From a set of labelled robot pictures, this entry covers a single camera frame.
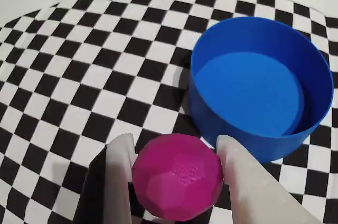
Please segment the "faceted ball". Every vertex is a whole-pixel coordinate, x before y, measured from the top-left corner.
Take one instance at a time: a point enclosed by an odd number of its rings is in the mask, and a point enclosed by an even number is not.
[[[152,215],[187,221],[218,199],[223,184],[221,162],[199,138],[167,134],[151,140],[133,168],[138,201]]]

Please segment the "blue cylindrical container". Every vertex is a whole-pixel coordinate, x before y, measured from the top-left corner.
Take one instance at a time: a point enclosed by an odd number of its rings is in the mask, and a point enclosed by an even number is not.
[[[193,50],[190,114],[214,147],[218,135],[229,135],[260,162],[282,158],[318,126],[332,98],[324,57],[283,23],[228,19]]]

